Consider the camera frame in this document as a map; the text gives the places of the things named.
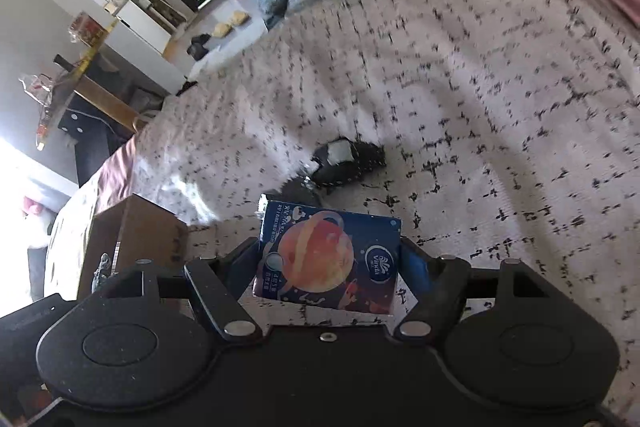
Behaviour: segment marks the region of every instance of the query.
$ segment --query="brown box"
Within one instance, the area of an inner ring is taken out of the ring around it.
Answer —
[[[187,225],[168,210],[137,195],[94,216],[78,283],[78,300],[91,294],[100,257],[111,257],[111,274],[151,259],[179,270],[184,263]]]

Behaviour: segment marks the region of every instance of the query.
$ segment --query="blue tissue package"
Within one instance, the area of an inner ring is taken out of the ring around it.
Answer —
[[[269,201],[254,295],[389,314],[398,277],[401,221]]]

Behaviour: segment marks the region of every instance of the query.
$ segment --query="silver bolt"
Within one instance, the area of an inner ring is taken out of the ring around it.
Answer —
[[[249,321],[232,321],[225,326],[225,333],[232,337],[248,337],[255,331],[255,324]]]
[[[338,340],[338,335],[325,331],[322,335],[320,335],[320,340],[323,342],[335,342],[336,340]]]
[[[400,333],[406,337],[426,337],[431,326],[422,321],[408,321],[400,325]]]

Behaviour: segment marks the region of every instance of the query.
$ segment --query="bedspread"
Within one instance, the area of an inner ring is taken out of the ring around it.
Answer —
[[[607,404],[637,419],[638,52],[607,0],[325,0],[168,100],[133,190],[213,257],[258,234],[260,193],[319,143],[382,144],[386,169],[325,206],[399,217],[432,255],[526,261],[613,333]],[[396,317],[413,302],[399,285]],[[390,320],[242,303],[263,325]]]

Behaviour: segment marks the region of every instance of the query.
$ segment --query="gray wall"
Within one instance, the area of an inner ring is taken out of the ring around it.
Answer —
[[[55,73],[61,54],[78,60],[79,44],[69,41],[71,17],[52,0],[0,0],[0,138],[44,167],[77,183],[74,149],[54,129],[43,151],[35,147],[40,106],[22,90],[21,73]]]

